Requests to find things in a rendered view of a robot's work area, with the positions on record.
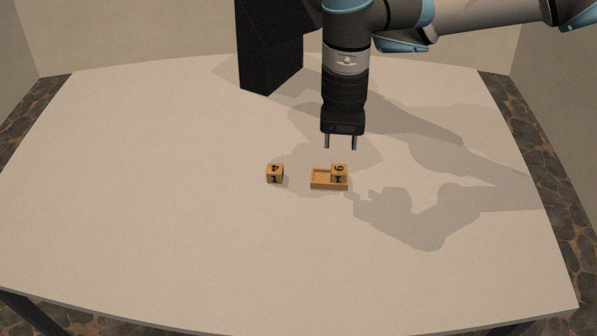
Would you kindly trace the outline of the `orange cube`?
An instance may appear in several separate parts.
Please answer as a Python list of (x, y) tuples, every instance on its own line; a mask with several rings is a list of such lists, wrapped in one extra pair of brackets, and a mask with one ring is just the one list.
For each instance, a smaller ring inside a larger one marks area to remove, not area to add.
[(330, 183), (346, 183), (346, 164), (331, 164)]
[(284, 164), (269, 163), (267, 169), (267, 182), (282, 184), (284, 177)]

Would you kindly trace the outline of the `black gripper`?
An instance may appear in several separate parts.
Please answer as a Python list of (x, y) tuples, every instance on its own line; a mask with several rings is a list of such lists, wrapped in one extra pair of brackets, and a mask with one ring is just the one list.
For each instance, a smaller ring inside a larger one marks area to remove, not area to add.
[(322, 40), (320, 131), (325, 133), (324, 148), (329, 149), (329, 135), (338, 134), (352, 136), (352, 150), (356, 150), (357, 136), (364, 134), (370, 51), (371, 47), (365, 52), (337, 52)]

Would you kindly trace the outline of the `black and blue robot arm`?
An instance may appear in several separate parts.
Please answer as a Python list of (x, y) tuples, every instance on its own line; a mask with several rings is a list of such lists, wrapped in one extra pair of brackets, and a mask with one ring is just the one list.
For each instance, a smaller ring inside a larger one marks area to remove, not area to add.
[(342, 52), (367, 50), (371, 37), (382, 53), (428, 52), (428, 45), (435, 44), (442, 35), (536, 21), (558, 27), (563, 33), (597, 23), (597, 0), (307, 2), (323, 13), (324, 44)]

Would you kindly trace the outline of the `orange rectangular tray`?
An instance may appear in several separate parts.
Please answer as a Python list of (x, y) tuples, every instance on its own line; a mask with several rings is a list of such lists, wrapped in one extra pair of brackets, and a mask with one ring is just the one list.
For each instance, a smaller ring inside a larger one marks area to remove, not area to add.
[(330, 183), (331, 169), (312, 168), (310, 188), (324, 190), (348, 191), (349, 170), (346, 170), (346, 183)]

